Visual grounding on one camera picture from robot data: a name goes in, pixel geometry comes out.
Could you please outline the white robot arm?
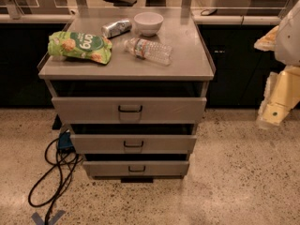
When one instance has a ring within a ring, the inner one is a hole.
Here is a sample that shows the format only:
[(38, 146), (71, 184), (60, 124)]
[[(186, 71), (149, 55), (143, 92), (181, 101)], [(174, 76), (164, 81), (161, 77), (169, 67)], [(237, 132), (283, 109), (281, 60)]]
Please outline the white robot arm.
[(258, 110), (257, 125), (273, 128), (300, 102), (300, 1), (279, 25), (255, 42), (254, 48), (273, 51), (275, 58), (285, 65), (279, 73), (270, 73)]

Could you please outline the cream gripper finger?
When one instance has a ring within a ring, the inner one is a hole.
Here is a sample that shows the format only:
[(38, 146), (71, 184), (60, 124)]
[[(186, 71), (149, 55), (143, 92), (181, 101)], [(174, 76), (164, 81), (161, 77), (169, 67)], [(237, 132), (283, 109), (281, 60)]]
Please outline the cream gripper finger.
[(256, 123), (262, 129), (278, 127), (291, 109), (285, 79), (281, 73), (270, 73), (263, 95)]
[(272, 28), (267, 34), (259, 38), (254, 43), (254, 48), (264, 52), (274, 51), (276, 47), (276, 37), (278, 32), (278, 25)]

